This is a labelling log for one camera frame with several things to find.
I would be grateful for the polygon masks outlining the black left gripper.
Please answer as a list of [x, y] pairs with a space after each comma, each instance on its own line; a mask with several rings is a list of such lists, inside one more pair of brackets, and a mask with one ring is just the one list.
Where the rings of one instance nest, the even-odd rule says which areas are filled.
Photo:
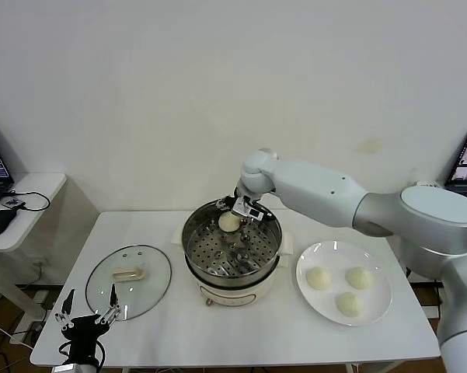
[[64, 364], [102, 368], [106, 351], [99, 338], [110, 330], [110, 325], [117, 320], [121, 310], [116, 285], [111, 286], [109, 308], [102, 315], [86, 315], [71, 320], [74, 295], [75, 289], [71, 289], [62, 303], [61, 312], [56, 312], [54, 316], [67, 340], [60, 346], [60, 352], [63, 353], [69, 347]]

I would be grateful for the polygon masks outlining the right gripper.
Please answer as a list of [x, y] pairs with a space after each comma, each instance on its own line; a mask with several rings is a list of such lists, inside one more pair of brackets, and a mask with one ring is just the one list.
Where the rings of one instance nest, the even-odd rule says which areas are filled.
[[213, 206], [219, 211], [231, 211], [240, 217], [239, 231], [242, 234], [251, 232], [253, 220], [272, 221], [273, 213], [261, 204], [251, 201], [249, 197], [227, 196], [213, 202]]

